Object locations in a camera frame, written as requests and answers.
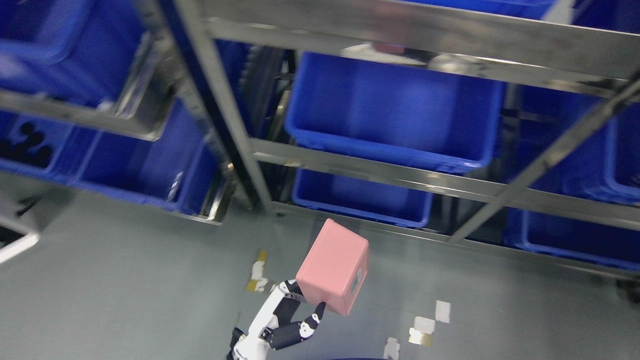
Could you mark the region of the grey robot thumb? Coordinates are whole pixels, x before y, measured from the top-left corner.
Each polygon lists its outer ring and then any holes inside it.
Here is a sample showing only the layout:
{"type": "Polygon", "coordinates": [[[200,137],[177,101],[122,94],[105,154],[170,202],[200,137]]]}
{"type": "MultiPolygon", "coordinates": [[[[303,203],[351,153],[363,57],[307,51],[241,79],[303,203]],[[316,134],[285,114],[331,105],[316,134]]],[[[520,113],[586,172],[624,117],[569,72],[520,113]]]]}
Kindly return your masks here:
{"type": "Polygon", "coordinates": [[[322,323],[326,305],[325,301],[320,302],[314,312],[302,321],[279,325],[277,328],[266,326],[263,328],[259,338],[265,341],[273,350],[282,350],[300,344],[314,335],[318,326],[322,323]]]}

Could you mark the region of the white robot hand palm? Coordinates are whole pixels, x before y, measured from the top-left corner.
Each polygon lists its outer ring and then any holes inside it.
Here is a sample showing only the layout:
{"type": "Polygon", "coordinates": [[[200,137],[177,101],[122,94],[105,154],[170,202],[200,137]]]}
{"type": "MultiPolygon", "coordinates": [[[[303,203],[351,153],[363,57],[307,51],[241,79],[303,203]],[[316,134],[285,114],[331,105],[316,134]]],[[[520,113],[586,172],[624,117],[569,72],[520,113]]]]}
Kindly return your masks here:
{"type": "Polygon", "coordinates": [[[245,337],[245,359],[265,360],[272,348],[259,335],[265,327],[278,328],[291,319],[304,300],[296,280],[286,280],[273,289],[250,323],[245,337]]]}

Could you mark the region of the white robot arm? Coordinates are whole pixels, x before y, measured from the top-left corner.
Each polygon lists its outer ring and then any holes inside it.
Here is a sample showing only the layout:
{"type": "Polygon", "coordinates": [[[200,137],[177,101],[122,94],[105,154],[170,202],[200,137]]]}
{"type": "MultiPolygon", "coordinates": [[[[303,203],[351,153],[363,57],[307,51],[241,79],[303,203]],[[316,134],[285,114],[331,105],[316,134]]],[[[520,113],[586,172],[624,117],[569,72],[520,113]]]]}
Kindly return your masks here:
{"type": "Polygon", "coordinates": [[[311,338],[322,323],[327,303],[318,303],[306,319],[292,321],[305,300],[297,280],[280,282],[269,293],[248,330],[233,329],[227,360],[265,360],[269,350],[282,350],[311,338]]]}

